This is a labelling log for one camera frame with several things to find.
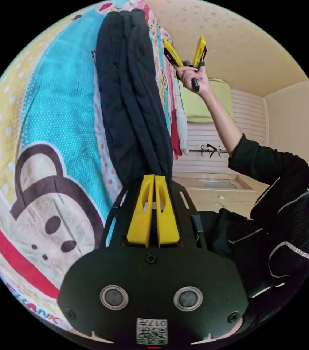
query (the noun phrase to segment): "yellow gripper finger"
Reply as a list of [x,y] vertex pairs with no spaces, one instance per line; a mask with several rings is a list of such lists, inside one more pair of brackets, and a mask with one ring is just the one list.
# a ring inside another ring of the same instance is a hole
[[174,216],[173,206],[164,176],[155,176],[156,207],[157,207],[157,233],[159,246],[176,244],[180,236]]
[[148,248],[152,220],[154,175],[145,175],[126,238],[131,244]]

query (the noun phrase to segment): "hand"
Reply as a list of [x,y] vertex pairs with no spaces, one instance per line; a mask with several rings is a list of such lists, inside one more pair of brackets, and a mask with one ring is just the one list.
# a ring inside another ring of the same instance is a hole
[[[211,92],[209,79],[206,75],[206,68],[200,67],[199,70],[194,67],[175,67],[178,78],[183,83],[184,87],[192,92],[195,92],[200,97]],[[192,79],[196,78],[199,84],[199,91],[196,92],[192,88]]]

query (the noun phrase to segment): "hanging clothes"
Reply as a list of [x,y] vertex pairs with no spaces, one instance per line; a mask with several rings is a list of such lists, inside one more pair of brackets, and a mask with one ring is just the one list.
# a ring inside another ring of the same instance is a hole
[[172,177],[173,151],[156,82],[145,12],[110,12],[97,38],[96,70],[110,158],[123,185]]
[[182,156],[183,153],[180,149],[180,140],[179,140],[179,134],[177,132],[177,124],[176,124],[176,109],[172,110],[172,125],[171,125],[171,133],[170,133],[171,139],[172,139],[172,147],[174,154],[176,156],[176,160],[178,156]]

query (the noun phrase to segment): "woman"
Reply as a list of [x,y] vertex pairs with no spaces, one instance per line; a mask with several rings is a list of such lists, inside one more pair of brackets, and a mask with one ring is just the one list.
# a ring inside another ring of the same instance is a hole
[[249,307],[238,333],[274,315],[309,274],[309,166],[300,157],[248,140],[211,90],[205,67],[176,67],[185,88],[205,102],[229,168],[270,187],[251,211],[251,220],[226,209],[200,213],[207,247],[235,261]]

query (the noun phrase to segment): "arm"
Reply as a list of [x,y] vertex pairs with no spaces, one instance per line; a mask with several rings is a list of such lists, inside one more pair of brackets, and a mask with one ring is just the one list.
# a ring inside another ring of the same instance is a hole
[[307,163],[291,153],[282,153],[270,147],[260,146],[248,140],[226,112],[214,91],[210,88],[205,67],[199,71],[191,67],[177,68],[183,85],[192,91],[191,80],[196,78],[200,89],[198,95],[205,102],[214,121],[218,135],[228,152],[229,168],[257,181],[271,185],[287,170],[307,167]]

